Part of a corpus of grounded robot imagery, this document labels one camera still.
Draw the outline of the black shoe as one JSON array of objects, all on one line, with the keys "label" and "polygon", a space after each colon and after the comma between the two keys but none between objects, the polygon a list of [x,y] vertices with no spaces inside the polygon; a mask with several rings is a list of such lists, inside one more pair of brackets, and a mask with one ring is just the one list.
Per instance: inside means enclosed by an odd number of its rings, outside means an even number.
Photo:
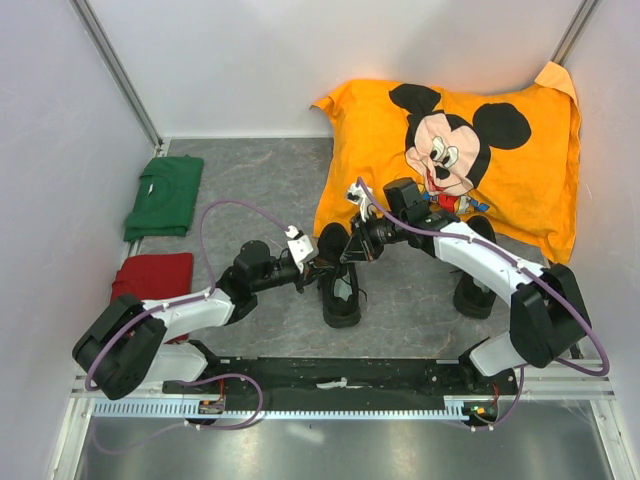
[{"label": "black shoe", "polygon": [[[483,238],[495,243],[496,235],[488,219],[481,216],[471,217],[468,226]],[[481,286],[468,273],[464,272],[455,288],[453,305],[464,316],[484,320],[493,309],[496,294],[486,286]]]},{"label": "black shoe", "polygon": [[361,319],[360,293],[355,265],[342,263],[349,234],[339,223],[328,224],[318,239],[318,261],[325,267],[319,279],[323,319],[334,329],[350,328]]}]

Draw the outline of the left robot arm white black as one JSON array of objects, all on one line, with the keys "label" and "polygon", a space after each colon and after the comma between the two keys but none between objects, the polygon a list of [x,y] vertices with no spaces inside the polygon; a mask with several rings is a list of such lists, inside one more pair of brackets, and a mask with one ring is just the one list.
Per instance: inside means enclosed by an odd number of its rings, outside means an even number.
[{"label": "left robot arm white black", "polygon": [[249,241],[215,287],[163,300],[119,296],[72,349],[87,375],[87,389],[119,400],[145,384],[184,380],[198,393],[211,392],[220,378],[211,354],[176,338],[243,319],[256,307],[260,291],[286,284],[302,290],[323,272],[315,264],[317,255],[308,236],[288,241],[280,256],[262,241]]}]

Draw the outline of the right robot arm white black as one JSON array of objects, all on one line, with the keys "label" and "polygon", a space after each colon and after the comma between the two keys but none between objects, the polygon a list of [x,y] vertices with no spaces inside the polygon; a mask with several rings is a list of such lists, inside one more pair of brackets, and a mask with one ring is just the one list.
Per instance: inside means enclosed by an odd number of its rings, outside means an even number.
[{"label": "right robot arm white black", "polygon": [[372,262],[389,244],[406,242],[462,270],[510,308],[507,332],[471,348],[458,368],[467,392],[483,392],[494,375],[521,365],[544,368],[593,331],[573,272],[546,268],[498,246],[446,210],[434,211],[416,183],[401,178],[384,188],[382,206],[362,179],[346,198],[359,212],[341,260]]}]

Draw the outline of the red folded shirt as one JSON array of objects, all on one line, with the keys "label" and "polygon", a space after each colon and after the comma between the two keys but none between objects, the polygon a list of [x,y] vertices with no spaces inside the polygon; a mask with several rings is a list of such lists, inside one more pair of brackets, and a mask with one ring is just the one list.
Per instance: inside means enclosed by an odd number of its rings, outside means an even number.
[{"label": "red folded shirt", "polygon": [[116,273],[110,302],[124,294],[139,300],[161,300],[191,292],[192,253],[142,254],[127,258]]}]

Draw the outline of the green folded shirt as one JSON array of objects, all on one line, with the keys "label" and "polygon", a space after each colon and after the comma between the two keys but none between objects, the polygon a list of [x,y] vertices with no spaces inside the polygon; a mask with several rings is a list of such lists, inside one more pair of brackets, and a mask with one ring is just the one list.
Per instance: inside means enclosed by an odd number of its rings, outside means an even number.
[{"label": "green folded shirt", "polygon": [[145,237],[185,237],[191,228],[204,160],[191,156],[153,158],[139,177],[124,241]]}]

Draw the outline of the orange Mickey Mouse pillow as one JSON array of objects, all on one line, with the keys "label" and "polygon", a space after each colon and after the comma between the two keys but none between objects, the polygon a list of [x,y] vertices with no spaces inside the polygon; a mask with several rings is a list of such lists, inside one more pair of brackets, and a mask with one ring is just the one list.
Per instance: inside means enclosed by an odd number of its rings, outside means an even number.
[{"label": "orange Mickey Mouse pillow", "polygon": [[334,133],[313,230],[348,224],[347,189],[377,199],[416,182],[430,207],[487,218],[501,234],[567,263],[576,238],[581,125],[569,73],[548,63],[527,88],[482,96],[438,86],[355,79],[317,102]]}]

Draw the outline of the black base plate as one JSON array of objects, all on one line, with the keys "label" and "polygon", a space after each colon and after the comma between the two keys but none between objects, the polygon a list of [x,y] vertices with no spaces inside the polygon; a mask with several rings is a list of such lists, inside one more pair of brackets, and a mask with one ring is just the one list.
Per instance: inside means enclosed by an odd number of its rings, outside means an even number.
[{"label": "black base plate", "polygon": [[220,357],[201,374],[247,375],[265,393],[292,390],[400,390],[433,396],[514,395],[518,391],[511,369],[493,377],[482,377],[456,360],[425,358],[309,358],[309,357]]}]

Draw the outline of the aluminium front rail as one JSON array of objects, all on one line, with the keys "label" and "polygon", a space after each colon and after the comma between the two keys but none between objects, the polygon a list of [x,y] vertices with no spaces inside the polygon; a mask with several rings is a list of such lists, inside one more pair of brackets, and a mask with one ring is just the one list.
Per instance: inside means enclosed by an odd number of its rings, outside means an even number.
[{"label": "aluminium front rail", "polygon": [[[577,364],[582,367],[599,367],[597,360],[578,360]],[[552,362],[545,369],[535,367],[524,367],[524,376],[518,373],[518,368],[514,374],[516,382],[519,384],[521,377],[524,379],[524,389],[522,399],[533,400],[615,400],[613,385],[608,377],[590,376],[576,371],[564,364]],[[98,398],[106,399],[100,391],[87,391],[84,389],[85,374],[76,375],[70,398]],[[180,394],[167,394],[162,392],[162,382],[150,382],[143,384],[132,394],[131,398],[177,398]]]}]

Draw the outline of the left aluminium frame post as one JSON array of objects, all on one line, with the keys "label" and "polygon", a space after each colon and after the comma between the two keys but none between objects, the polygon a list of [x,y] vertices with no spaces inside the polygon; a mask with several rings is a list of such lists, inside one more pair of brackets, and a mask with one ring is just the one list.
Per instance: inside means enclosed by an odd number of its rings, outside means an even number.
[{"label": "left aluminium frame post", "polygon": [[164,146],[164,139],[155,126],[148,110],[137,92],[124,64],[113,46],[105,28],[98,18],[90,1],[70,0],[69,3],[84,26],[111,77],[124,97],[131,112],[136,118],[146,138],[159,154]]}]

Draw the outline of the aluminium frame post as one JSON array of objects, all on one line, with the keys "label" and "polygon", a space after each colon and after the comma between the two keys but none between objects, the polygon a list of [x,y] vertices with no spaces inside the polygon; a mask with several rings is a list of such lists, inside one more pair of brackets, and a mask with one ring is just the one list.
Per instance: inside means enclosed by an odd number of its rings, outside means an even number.
[{"label": "aluminium frame post", "polygon": [[146,138],[159,154],[164,146],[164,139],[155,126],[148,110],[137,92],[124,64],[113,46],[105,28],[98,18],[90,1],[70,0],[69,3],[84,26],[111,77],[124,97],[131,112],[136,118]]},{"label": "aluminium frame post", "polygon": [[563,66],[595,13],[600,0],[582,0],[558,42],[550,61]]}]

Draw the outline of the right aluminium frame post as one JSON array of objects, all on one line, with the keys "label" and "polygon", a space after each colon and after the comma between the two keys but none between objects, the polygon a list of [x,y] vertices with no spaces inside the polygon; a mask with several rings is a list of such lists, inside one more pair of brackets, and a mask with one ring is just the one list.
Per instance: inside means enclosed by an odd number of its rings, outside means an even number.
[{"label": "right aluminium frame post", "polygon": [[582,0],[558,42],[550,61],[563,66],[595,13],[600,0]]}]

